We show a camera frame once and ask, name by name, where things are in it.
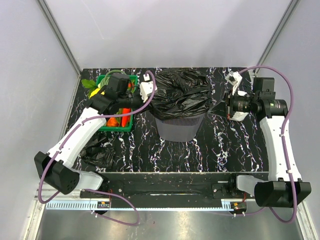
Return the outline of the green plastic basket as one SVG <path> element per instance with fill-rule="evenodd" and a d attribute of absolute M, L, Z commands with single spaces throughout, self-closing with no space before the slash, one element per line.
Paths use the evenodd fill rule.
<path fill-rule="evenodd" d="M 100 75 L 96 79 L 96 84 L 98 85 L 100 81 L 105 77 L 105 75 Z M 137 75 L 129 75 L 129 84 L 128 84 L 128 90 L 131 91 L 132 93 L 135 93 L 138 87 L 138 76 Z M 129 116 L 129 121 L 127 122 L 126 127 L 121 126 L 121 121 L 122 117 L 117 117 L 117 120 L 119 122 L 118 127 L 107 127 L 106 124 L 103 125 L 99 131 L 100 132 L 130 132 L 132 130 L 133 126 L 133 121 L 134 121 L 134 116 L 130 115 Z"/>

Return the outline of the green long beans bundle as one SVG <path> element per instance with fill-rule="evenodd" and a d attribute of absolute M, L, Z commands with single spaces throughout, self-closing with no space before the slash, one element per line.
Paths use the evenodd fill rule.
<path fill-rule="evenodd" d="M 111 77 L 112 75 L 114 75 L 114 74 L 117 74 L 117 73 L 126 75 L 126 73 L 125 73 L 124 71 L 122 71 L 122 70 L 111 70 L 111 71 L 109 71 L 109 72 L 105 75 L 105 77 L 100 81 L 100 83 L 98 84 L 98 87 L 99 87 L 99 88 L 102 88 L 103 86 L 106 86 L 106 85 L 109 83 L 110 77 Z"/>

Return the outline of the large orange carrot toy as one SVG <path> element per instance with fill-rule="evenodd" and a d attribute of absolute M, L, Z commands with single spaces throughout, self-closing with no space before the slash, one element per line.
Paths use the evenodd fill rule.
<path fill-rule="evenodd" d="M 123 110 L 122 110 L 122 114 L 128 114 L 128 113 L 130 113 L 131 112 L 131 109 L 130 108 L 124 108 Z M 124 128 L 124 127 L 126 127 L 126 125 L 127 125 L 127 123 L 128 123 L 128 121 L 130 120 L 130 116 L 129 115 L 126 115 L 126 116 L 123 116 L 122 118 L 121 118 L 121 126 Z"/>

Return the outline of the white crumpled paper roll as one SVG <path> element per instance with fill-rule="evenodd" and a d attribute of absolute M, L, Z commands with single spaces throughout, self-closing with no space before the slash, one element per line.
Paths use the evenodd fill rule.
<path fill-rule="evenodd" d="M 239 96 L 244 97 L 244 96 L 247 94 L 247 92 L 238 90 L 238 91 L 237 91 L 237 94 L 238 94 Z M 248 112 L 236 111 L 231 119 L 232 119 L 233 121 L 241 122 L 241 121 L 243 121 L 243 120 L 247 117 L 248 114 L 249 114 Z"/>

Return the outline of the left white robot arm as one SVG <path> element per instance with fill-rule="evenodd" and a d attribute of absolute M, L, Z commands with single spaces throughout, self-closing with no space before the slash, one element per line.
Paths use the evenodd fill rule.
<path fill-rule="evenodd" d="M 119 109 L 132 109 L 136 114 L 147 107 L 157 87 L 152 73 L 147 73 L 144 78 L 145 81 L 131 93 L 129 76 L 114 73 L 109 77 L 108 83 L 88 99 L 82 114 L 66 135 L 46 153 L 40 151 L 35 155 L 34 162 L 42 184 L 47 183 L 64 195 L 80 189 L 90 189 L 98 198 L 107 195 L 109 186 L 101 175 L 75 170 L 73 165 L 91 137 L 108 119 L 116 118 Z"/>

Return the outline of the black trash bag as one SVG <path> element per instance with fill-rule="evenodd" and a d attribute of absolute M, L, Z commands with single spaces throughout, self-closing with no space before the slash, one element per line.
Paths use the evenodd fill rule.
<path fill-rule="evenodd" d="M 81 159 L 88 165 L 111 169 L 116 152 L 112 146 L 105 146 L 107 140 L 104 135 L 93 136 L 80 151 Z"/>
<path fill-rule="evenodd" d="M 156 93 L 147 109 L 159 120 L 205 114 L 212 103 L 211 83 L 196 69 L 168 68 L 155 75 Z"/>

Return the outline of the yellow white cabbage toy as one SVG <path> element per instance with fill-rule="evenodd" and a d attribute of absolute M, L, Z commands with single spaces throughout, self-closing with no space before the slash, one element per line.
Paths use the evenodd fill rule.
<path fill-rule="evenodd" d="M 95 90 L 93 90 L 90 95 L 89 98 L 92 98 L 94 95 L 96 95 L 101 89 L 100 88 L 96 88 Z"/>

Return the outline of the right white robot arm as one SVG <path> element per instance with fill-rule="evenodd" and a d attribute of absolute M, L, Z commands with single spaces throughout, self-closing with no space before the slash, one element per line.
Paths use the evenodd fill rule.
<path fill-rule="evenodd" d="M 289 113 L 288 105 L 285 100 L 276 99 L 274 78 L 255 77 L 252 93 L 238 89 L 242 81 L 238 72 L 231 72 L 225 79 L 232 88 L 211 111 L 237 122 L 243 121 L 249 113 L 255 115 L 264 136 L 269 165 L 267 180 L 238 175 L 228 184 L 228 194 L 239 198 L 246 192 L 260 207 L 293 208 L 311 193 L 312 188 L 309 182 L 302 180 L 296 166 L 289 128 L 283 126 Z"/>

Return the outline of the orange pumpkin toy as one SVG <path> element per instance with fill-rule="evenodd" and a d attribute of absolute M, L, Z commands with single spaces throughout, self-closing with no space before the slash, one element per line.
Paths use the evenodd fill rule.
<path fill-rule="evenodd" d="M 106 127 L 118 127 L 119 126 L 119 122 L 117 120 L 116 117 L 111 117 L 107 120 L 106 122 Z"/>

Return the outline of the grey mesh trash bin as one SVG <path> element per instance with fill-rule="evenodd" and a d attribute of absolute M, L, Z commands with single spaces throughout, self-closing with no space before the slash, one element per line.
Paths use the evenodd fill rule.
<path fill-rule="evenodd" d="M 157 132 L 165 141 L 190 142 L 197 135 L 205 115 L 206 112 L 196 116 L 166 120 L 160 120 L 158 117 L 155 117 Z"/>

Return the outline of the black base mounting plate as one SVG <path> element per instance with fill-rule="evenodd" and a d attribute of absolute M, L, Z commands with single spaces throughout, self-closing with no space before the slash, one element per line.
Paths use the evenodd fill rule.
<path fill-rule="evenodd" d="M 133 195 L 187 194 L 216 199 L 250 198 L 252 195 L 236 189 L 236 172 L 136 172 L 102 173 L 98 191 Z"/>

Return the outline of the green leafy vegetable toy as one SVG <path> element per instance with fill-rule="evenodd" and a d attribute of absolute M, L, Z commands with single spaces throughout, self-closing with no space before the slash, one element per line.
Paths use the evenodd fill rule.
<path fill-rule="evenodd" d="M 95 90 L 97 89 L 97 83 L 92 79 L 82 79 L 81 84 L 84 88 L 89 90 Z"/>

